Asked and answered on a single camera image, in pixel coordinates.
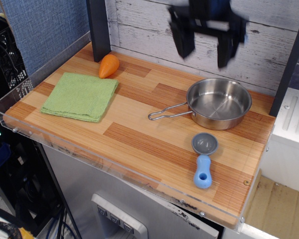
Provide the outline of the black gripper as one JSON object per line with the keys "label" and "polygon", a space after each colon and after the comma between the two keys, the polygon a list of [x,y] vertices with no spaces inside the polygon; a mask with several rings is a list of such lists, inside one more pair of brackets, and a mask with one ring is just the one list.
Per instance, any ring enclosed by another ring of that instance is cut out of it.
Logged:
{"label": "black gripper", "polygon": [[179,56],[188,57],[195,49],[194,33],[218,36],[222,31],[207,26],[208,21],[227,22],[229,30],[218,36],[218,68],[227,66],[234,58],[239,43],[245,42],[247,19],[231,9],[229,0],[190,0],[185,5],[168,8],[172,37]]}

